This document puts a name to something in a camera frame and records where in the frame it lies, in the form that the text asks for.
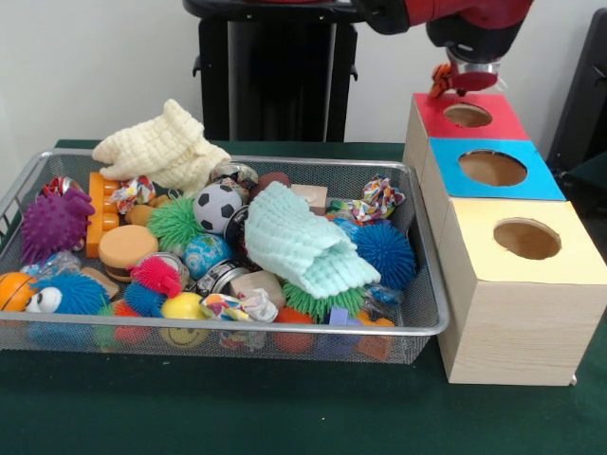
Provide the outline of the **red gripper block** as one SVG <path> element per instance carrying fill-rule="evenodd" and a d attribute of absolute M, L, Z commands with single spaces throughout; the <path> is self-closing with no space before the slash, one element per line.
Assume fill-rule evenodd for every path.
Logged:
<path fill-rule="evenodd" d="M 451 88 L 457 93 L 478 92 L 494 86 L 499 77 L 490 72 L 452 72 L 449 77 Z"/>

